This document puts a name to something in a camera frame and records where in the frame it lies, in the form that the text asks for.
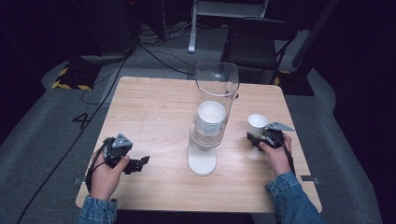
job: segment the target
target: denim jacket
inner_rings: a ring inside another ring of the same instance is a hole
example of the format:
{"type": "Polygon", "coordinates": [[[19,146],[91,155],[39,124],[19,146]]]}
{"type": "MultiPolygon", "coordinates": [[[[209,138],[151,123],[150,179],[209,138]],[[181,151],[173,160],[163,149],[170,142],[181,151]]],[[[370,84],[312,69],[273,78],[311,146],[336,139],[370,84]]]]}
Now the denim jacket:
{"type": "Polygon", "coordinates": [[[292,172],[279,175],[265,186],[282,224],[324,223],[292,172]]]}
{"type": "MultiPolygon", "coordinates": [[[[292,172],[279,175],[265,189],[271,196],[276,218],[282,224],[324,223],[292,172]]],[[[115,223],[116,218],[117,201],[106,202],[87,196],[78,223],[115,223]]]]}

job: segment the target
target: wooden table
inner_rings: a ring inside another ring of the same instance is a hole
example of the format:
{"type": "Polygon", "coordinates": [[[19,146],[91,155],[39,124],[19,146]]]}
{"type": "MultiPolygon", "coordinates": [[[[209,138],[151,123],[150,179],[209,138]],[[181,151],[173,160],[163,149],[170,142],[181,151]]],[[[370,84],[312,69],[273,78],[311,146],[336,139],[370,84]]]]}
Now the wooden table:
{"type": "MultiPolygon", "coordinates": [[[[150,156],[141,173],[122,175],[113,194],[119,209],[273,213],[264,189],[273,171],[263,152],[246,139],[248,116],[258,113],[269,122],[294,127],[282,90],[277,86],[241,84],[211,175],[195,175],[188,165],[188,143],[195,83],[145,77],[123,77],[114,94],[95,150],[110,136],[123,133],[134,142],[132,159],[150,156]]],[[[288,133],[297,177],[321,211],[297,133],[288,133]]],[[[77,206],[88,191],[82,185],[77,206]]]]}

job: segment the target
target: wrist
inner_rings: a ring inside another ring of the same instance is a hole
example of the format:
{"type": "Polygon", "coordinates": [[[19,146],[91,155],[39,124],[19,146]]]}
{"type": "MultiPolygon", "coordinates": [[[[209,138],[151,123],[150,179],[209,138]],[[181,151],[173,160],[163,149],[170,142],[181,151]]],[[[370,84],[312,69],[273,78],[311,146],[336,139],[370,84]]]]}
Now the wrist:
{"type": "Polygon", "coordinates": [[[290,172],[290,171],[291,171],[290,168],[285,168],[285,169],[274,171],[274,175],[275,175],[275,177],[278,177],[278,176],[283,175],[283,174],[285,174],[287,172],[290,172]]]}
{"type": "Polygon", "coordinates": [[[91,190],[90,196],[92,198],[102,200],[102,201],[107,201],[107,202],[110,201],[110,197],[111,197],[111,195],[101,194],[101,193],[96,192],[95,190],[91,190]]]}

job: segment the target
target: white paper cup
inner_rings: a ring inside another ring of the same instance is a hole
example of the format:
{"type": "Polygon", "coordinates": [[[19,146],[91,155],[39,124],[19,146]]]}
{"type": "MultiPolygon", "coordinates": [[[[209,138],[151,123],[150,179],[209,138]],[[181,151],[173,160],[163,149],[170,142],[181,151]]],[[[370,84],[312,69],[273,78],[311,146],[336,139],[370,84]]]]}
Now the white paper cup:
{"type": "Polygon", "coordinates": [[[263,115],[252,114],[248,117],[247,123],[247,132],[255,137],[261,137],[265,126],[268,124],[268,119],[263,115]]]}
{"type": "Polygon", "coordinates": [[[204,135],[221,132],[226,112],[224,107],[214,101],[206,101],[199,105],[196,129],[204,135]]]}

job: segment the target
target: black chair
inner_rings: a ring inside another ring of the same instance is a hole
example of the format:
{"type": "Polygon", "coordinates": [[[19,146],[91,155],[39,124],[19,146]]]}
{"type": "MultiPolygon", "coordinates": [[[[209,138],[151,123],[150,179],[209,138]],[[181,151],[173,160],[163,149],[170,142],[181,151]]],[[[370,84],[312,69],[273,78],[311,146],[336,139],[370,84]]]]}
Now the black chair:
{"type": "Polygon", "coordinates": [[[252,17],[238,19],[230,27],[221,61],[262,71],[274,70],[272,84],[286,48],[297,33],[298,29],[287,21],[252,17]],[[276,50],[277,42],[281,43],[279,50],[276,50]]]}

